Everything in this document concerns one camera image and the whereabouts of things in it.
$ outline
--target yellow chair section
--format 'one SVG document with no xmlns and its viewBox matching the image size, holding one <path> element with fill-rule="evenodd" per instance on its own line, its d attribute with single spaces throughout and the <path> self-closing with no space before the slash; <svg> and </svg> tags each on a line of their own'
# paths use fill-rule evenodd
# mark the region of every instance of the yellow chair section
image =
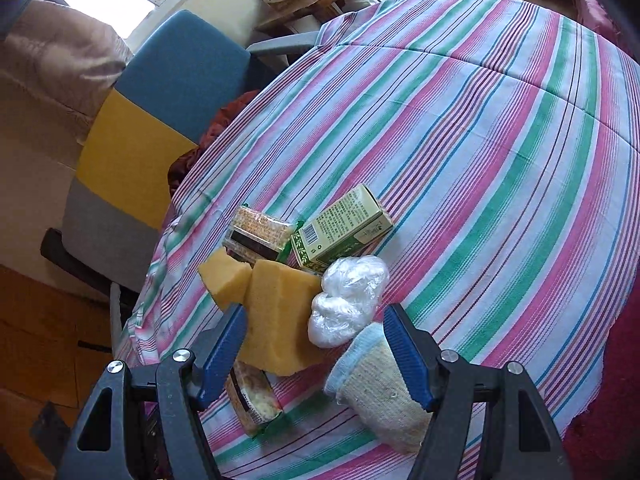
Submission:
<svg viewBox="0 0 640 480">
<path fill-rule="evenodd" d="M 106 202 L 159 229 L 170 200 L 169 166 L 195 146 L 111 90 L 89 132 L 76 176 Z"/>
</svg>

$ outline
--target metal screw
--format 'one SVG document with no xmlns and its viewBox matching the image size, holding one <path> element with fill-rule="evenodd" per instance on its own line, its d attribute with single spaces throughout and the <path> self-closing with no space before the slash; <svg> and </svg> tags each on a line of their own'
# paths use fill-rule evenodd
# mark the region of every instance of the metal screw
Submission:
<svg viewBox="0 0 640 480">
<path fill-rule="evenodd" d="M 189 357 L 191 357 L 191 352 L 186 348 L 180 348 L 174 352 L 174 361 L 179 363 L 185 362 Z"/>
<path fill-rule="evenodd" d="M 124 368 L 124 363 L 122 361 L 111 361 L 107 365 L 107 371 L 110 374 L 117 374 L 123 368 Z"/>
<path fill-rule="evenodd" d="M 443 350 L 440 357 L 447 363 L 455 363 L 458 360 L 458 352 L 455 350 Z"/>
<path fill-rule="evenodd" d="M 507 364 L 507 370 L 514 375 L 520 375 L 521 373 L 523 373 L 524 368 L 520 363 L 516 361 L 511 361 L 509 364 Z"/>
</svg>

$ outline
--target barcode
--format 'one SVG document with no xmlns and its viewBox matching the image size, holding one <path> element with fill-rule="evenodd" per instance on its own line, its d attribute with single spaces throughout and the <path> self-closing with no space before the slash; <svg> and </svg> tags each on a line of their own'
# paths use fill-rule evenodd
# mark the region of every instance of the barcode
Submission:
<svg viewBox="0 0 640 480">
<path fill-rule="evenodd" d="M 313 224 L 303 227 L 302 234 L 305 235 L 306 243 L 309 245 L 315 244 L 318 241 L 318 233 L 316 233 Z"/>
</svg>

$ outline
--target small sponge piece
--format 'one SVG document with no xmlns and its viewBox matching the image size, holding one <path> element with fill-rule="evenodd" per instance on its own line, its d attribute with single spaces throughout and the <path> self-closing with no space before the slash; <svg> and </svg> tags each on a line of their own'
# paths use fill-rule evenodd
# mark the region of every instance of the small sponge piece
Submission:
<svg viewBox="0 0 640 480">
<path fill-rule="evenodd" d="M 226 254 L 224 247 L 215 251 L 198 267 L 204 286 L 223 312 L 231 303 L 242 303 L 251 279 L 251 266 Z"/>
<path fill-rule="evenodd" d="M 321 281 L 302 270 L 269 260 L 254 265 L 244 297 L 248 329 L 238 360 L 279 376 L 290 376 L 322 361 L 306 326 Z"/>
</svg>

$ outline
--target maroon carpet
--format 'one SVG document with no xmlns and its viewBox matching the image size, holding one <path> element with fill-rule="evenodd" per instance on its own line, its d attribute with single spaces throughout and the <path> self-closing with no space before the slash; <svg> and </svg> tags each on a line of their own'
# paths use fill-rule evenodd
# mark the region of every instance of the maroon carpet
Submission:
<svg viewBox="0 0 640 480">
<path fill-rule="evenodd" d="M 609 332 L 602 385 L 564 436 L 574 480 L 640 478 L 640 280 Z"/>
</svg>

